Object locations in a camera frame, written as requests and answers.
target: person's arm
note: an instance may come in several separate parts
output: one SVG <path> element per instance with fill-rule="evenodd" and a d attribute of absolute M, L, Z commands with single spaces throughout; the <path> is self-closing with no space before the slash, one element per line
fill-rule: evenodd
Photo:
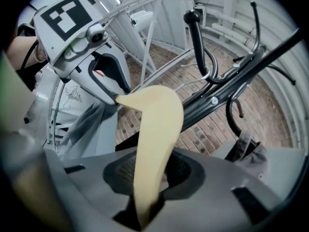
<path fill-rule="evenodd" d="M 15 70 L 19 70 L 21 68 L 28 50 L 36 41 L 36 39 L 37 37 L 35 36 L 33 37 L 17 36 L 16 38 L 13 39 L 12 43 L 10 44 L 9 48 L 6 51 L 6 55 Z M 38 61 L 44 61 L 46 59 L 45 53 L 42 50 L 41 46 L 39 45 L 30 54 L 25 67 L 31 66 L 37 63 Z"/>

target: black metal rod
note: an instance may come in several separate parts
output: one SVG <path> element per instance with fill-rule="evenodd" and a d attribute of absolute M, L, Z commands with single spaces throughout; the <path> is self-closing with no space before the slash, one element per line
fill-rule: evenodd
<path fill-rule="evenodd" d="M 255 53 L 257 49 L 260 46 L 261 42 L 261 29 L 260 29 L 260 20 L 259 20 L 259 15 L 257 13 L 256 9 L 256 3 L 254 1 L 251 1 L 250 5 L 253 8 L 253 13 L 254 13 L 254 20 L 255 20 L 255 28 L 256 28 L 256 37 L 255 37 L 255 43 L 252 48 L 252 52 Z"/>
<path fill-rule="evenodd" d="M 245 114 L 244 114 L 243 109 L 242 109 L 242 107 L 241 107 L 240 101 L 239 101 L 238 99 L 235 99 L 234 102 L 236 103 L 236 106 L 237 106 L 237 109 L 238 109 L 239 117 L 240 117 L 240 118 L 245 117 Z"/>
<path fill-rule="evenodd" d="M 288 39 L 270 51 L 263 58 L 262 55 L 265 49 L 260 47 L 260 51 L 257 52 L 257 56 L 238 75 L 232 78 L 228 85 L 219 85 L 212 88 L 207 93 L 207 96 L 201 97 L 185 109 L 183 131 L 210 114 L 214 111 L 214 109 L 225 104 L 227 102 L 225 100 L 226 97 L 230 96 L 234 90 L 237 90 L 244 83 L 254 78 L 262 69 L 286 53 L 301 40 L 302 35 L 300 30 L 297 29 Z M 219 100 L 219 105 L 211 105 L 210 101 L 213 96 L 217 97 Z"/>
<path fill-rule="evenodd" d="M 238 58 L 233 58 L 233 62 L 236 63 L 238 61 L 241 61 L 245 56 L 241 56 L 241 57 L 238 57 Z"/>
<path fill-rule="evenodd" d="M 199 28 L 201 15 L 195 10 L 189 10 L 184 14 L 183 19 L 186 24 L 188 24 L 190 29 L 198 69 L 201 72 L 202 76 L 205 76 L 207 72 L 205 68 L 204 45 L 201 31 Z"/>
<path fill-rule="evenodd" d="M 241 129 L 237 126 L 234 117 L 233 117 L 233 113 L 232 113 L 232 105 L 233 105 L 233 101 L 237 99 L 238 95 L 240 95 L 242 89 L 244 88 L 244 86 L 247 84 L 243 84 L 238 90 L 236 90 L 227 100 L 226 103 L 226 107 L 225 107 L 225 112 L 226 112 L 226 119 L 228 122 L 228 125 L 230 126 L 231 130 L 233 131 L 233 133 L 239 137 L 240 133 L 241 133 Z"/>
<path fill-rule="evenodd" d="M 273 69 L 273 70 L 279 72 L 279 73 L 280 73 L 281 75 L 283 75 L 286 79 L 288 79 L 288 80 L 291 82 L 291 84 L 292 84 L 293 86 L 296 85 L 296 80 L 293 79 L 288 73 L 286 73 L 285 71 L 283 71 L 282 69 L 280 69 L 278 66 L 275 66 L 275 65 L 270 64 L 270 65 L 268 65 L 268 68 Z"/>
<path fill-rule="evenodd" d="M 207 56 L 209 56 L 209 58 L 211 59 L 211 63 L 212 63 L 212 73 L 211 73 L 211 76 L 212 77 L 217 77 L 218 76 L 218 71 L 219 71 L 217 59 L 214 56 L 214 54 L 205 46 L 204 46 L 204 51 L 206 52 Z M 201 90 L 199 90 L 198 92 L 194 93 L 191 97 L 186 99 L 184 101 L 184 103 L 183 103 L 183 108 L 184 109 L 187 108 L 194 101 L 196 101 L 197 99 L 199 99 L 200 97 L 205 95 L 211 89 L 212 85 L 213 84 L 210 84 L 210 83 L 206 84 Z"/>

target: brick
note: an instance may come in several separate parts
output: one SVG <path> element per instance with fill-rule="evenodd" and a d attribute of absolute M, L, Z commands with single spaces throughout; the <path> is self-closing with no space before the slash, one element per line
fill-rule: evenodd
<path fill-rule="evenodd" d="M 227 129 L 227 127 L 229 126 L 226 126 L 226 124 L 222 121 L 222 119 L 216 113 L 211 114 L 211 119 L 213 119 L 214 123 L 217 125 L 217 127 L 220 129 L 220 131 L 226 137 L 227 140 L 234 140 L 234 137 Z"/>
<path fill-rule="evenodd" d="M 222 132 L 220 131 L 220 129 L 216 126 L 216 124 L 212 121 L 210 116 L 207 116 L 204 119 L 204 122 L 206 122 L 206 124 L 208 125 L 208 127 L 210 128 L 210 130 L 213 132 L 213 134 L 215 134 L 215 136 L 218 138 L 218 140 L 220 141 L 220 143 L 224 143 L 226 141 L 226 137 L 222 134 Z"/>
<path fill-rule="evenodd" d="M 167 71 L 167 75 L 172 79 L 177 85 L 183 84 L 183 81 L 179 79 L 176 75 L 174 75 L 172 72 Z"/>
<path fill-rule="evenodd" d="M 129 115 L 129 117 L 133 117 L 134 116 L 133 109 L 128 109 L 128 115 Z"/>
<path fill-rule="evenodd" d="M 184 142 L 184 144 L 187 146 L 187 148 L 192 148 L 194 144 L 192 143 L 192 140 L 188 137 L 188 135 L 185 132 L 182 132 L 180 134 L 180 138 Z"/>
<path fill-rule="evenodd" d="M 141 112 L 138 112 L 138 111 L 135 111 L 135 118 L 140 121 L 140 118 L 141 118 Z"/>
<path fill-rule="evenodd" d="M 130 128 L 130 126 L 129 126 L 129 124 L 128 123 L 125 123 L 124 124 L 124 130 L 122 131 L 123 132 L 123 134 L 125 135 L 125 133 L 130 133 L 131 132 L 131 128 Z"/>
<path fill-rule="evenodd" d="M 189 137 L 191 140 L 195 137 L 195 134 L 194 134 L 194 132 L 192 131 L 192 128 L 188 128 L 188 129 L 186 129 L 184 132 L 188 135 L 188 137 Z"/>
<path fill-rule="evenodd" d="M 162 76 L 163 80 L 168 83 L 171 89 L 176 89 L 179 87 L 179 84 L 175 83 L 171 77 L 167 76 L 166 74 L 163 74 Z"/>
<path fill-rule="evenodd" d="M 201 153 L 195 146 L 193 146 L 190 151 L 196 152 L 196 153 Z"/>
<path fill-rule="evenodd" d="M 193 139 L 193 143 L 194 143 L 195 147 L 199 150 L 199 152 L 201 152 L 201 153 L 206 152 L 205 146 L 202 144 L 202 142 L 199 140 L 198 137 L 195 137 Z"/>
<path fill-rule="evenodd" d="M 216 150 L 216 148 L 212 145 L 211 141 L 206 137 L 205 139 L 202 140 L 202 144 L 204 145 L 206 151 L 208 154 L 211 154 Z"/>
<path fill-rule="evenodd" d="M 191 68 L 187 68 L 187 72 L 193 76 L 194 79 L 199 79 L 201 78 L 201 74 L 196 73 L 195 71 L 193 71 Z"/>
<path fill-rule="evenodd" d="M 184 92 L 182 89 L 179 89 L 178 91 L 177 91 L 177 94 L 183 99 L 183 100 L 186 100 L 186 99 L 188 99 L 190 96 L 186 93 L 186 92 Z"/>
<path fill-rule="evenodd" d="M 121 141 L 120 141 L 120 137 L 119 137 L 119 132 L 116 131 L 116 145 L 119 144 Z"/>
<path fill-rule="evenodd" d="M 181 146 L 183 146 L 183 141 L 181 140 L 181 138 L 177 138 L 177 141 L 176 141 L 176 147 L 180 148 Z"/>
<path fill-rule="evenodd" d="M 137 118 L 135 117 L 135 115 L 131 118 L 135 128 L 139 128 L 140 127 L 140 121 L 137 120 Z"/>

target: gray surface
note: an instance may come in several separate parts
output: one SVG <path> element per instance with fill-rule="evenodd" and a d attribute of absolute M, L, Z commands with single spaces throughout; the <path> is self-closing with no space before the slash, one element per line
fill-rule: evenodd
<path fill-rule="evenodd" d="M 98 156 L 115 151 L 117 107 L 100 101 L 90 105 L 63 138 L 67 150 L 62 159 Z"/>
<path fill-rule="evenodd" d="M 74 185 L 69 175 L 65 173 L 57 154 L 52 150 L 46 150 L 45 152 L 51 178 L 61 201 L 70 215 L 75 231 L 97 232 L 103 229 L 111 232 L 132 231 L 126 228 L 123 229 L 120 224 L 100 214 L 79 191 L 78 187 Z"/>
<path fill-rule="evenodd" d="M 226 142 L 211 156 L 224 159 L 234 143 Z M 295 148 L 267 148 L 269 161 L 267 185 L 282 200 L 287 197 L 300 174 L 305 152 L 303 149 Z"/>
<path fill-rule="evenodd" d="M 128 201 L 125 195 L 115 194 L 104 182 L 104 167 L 135 148 L 104 156 L 69 160 L 64 166 L 82 164 L 85 170 L 70 174 L 74 186 L 101 214 L 112 218 L 123 210 Z M 204 185 L 186 200 L 166 201 L 162 210 L 145 231 L 231 231 L 247 230 L 251 223 L 231 192 L 233 187 L 245 185 L 269 210 L 280 199 L 262 182 L 225 160 L 201 157 L 200 154 L 175 149 L 201 163 L 206 172 Z"/>

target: black cable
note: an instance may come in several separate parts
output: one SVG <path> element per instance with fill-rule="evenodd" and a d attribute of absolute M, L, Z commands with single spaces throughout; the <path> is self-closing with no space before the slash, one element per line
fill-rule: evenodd
<path fill-rule="evenodd" d="M 282 69 L 280 69 L 278 66 L 273 65 L 273 64 L 270 64 L 270 65 L 268 65 L 268 68 L 271 68 L 271 69 L 273 69 L 273 70 L 279 72 L 279 73 L 280 73 L 281 75 L 283 75 L 286 79 L 288 79 L 288 80 L 291 82 L 291 84 L 292 84 L 293 86 L 296 85 L 296 80 L 293 79 L 288 73 L 286 73 L 285 71 L 283 71 Z"/>
<path fill-rule="evenodd" d="M 253 46 L 253 49 L 252 49 L 252 52 L 255 53 L 257 51 L 257 49 L 259 48 L 260 42 L 261 42 L 260 20 L 259 20 L 259 15 L 258 15 L 257 9 L 256 9 L 256 3 L 254 1 L 252 1 L 250 3 L 250 5 L 253 8 L 255 27 L 256 27 L 255 43 L 254 43 L 254 46 Z"/>
<path fill-rule="evenodd" d="M 238 57 L 238 58 L 233 58 L 233 62 L 236 63 L 238 61 L 241 61 L 245 56 L 241 56 L 241 57 Z"/>
<path fill-rule="evenodd" d="M 45 140 L 44 144 L 42 145 L 42 148 L 44 148 L 44 145 L 46 144 L 46 142 L 47 142 L 47 138 L 46 138 L 46 140 Z"/>
<path fill-rule="evenodd" d="M 39 42 L 38 42 L 38 40 L 36 40 L 36 41 L 33 43 L 33 45 L 30 47 L 30 49 L 28 50 L 28 52 L 27 52 L 27 54 L 26 54 L 26 56 L 25 56 L 24 62 L 23 62 L 23 64 L 22 64 L 21 68 L 20 68 L 21 70 L 25 68 L 26 63 L 27 63 L 27 61 L 28 61 L 28 59 L 29 59 L 31 53 L 33 52 L 33 50 L 35 49 L 35 47 L 36 47 L 38 44 L 39 44 Z"/>
<path fill-rule="evenodd" d="M 31 3 L 29 3 L 29 7 L 31 7 L 31 8 L 34 9 L 35 11 L 38 11 Z"/>

